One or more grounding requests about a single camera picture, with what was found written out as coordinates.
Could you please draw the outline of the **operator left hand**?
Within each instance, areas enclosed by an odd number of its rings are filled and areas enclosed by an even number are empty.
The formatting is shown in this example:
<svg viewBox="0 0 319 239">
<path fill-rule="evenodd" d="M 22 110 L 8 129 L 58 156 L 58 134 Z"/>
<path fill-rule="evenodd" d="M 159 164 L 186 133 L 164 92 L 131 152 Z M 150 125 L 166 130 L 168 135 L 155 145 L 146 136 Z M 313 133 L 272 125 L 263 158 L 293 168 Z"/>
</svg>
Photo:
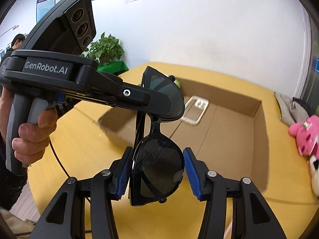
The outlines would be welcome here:
<svg viewBox="0 0 319 239">
<path fill-rule="evenodd" d="M 1 94 L 1 135 L 7 136 L 7 127 L 14 94 L 3 88 Z M 38 116 L 37 124 L 23 123 L 20 125 L 19 137 L 12 140 L 15 158 L 20 162 L 31 165 L 39 161 L 49 145 L 49 136 L 57 127 L 56 109 L 46 110 Z"/>
</svg>

